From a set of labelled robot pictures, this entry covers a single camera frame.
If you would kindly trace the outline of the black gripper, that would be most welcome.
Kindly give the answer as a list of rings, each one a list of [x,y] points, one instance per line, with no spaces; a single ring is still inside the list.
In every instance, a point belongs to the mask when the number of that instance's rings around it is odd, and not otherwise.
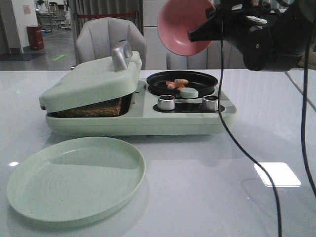
[[[316,45],[316,2],[295,0],[283,13],[250,0],[222,0],[205,10],[209,18],[188,31],[190,42],[223,38],[242,54],[251,71],[285,72]]]

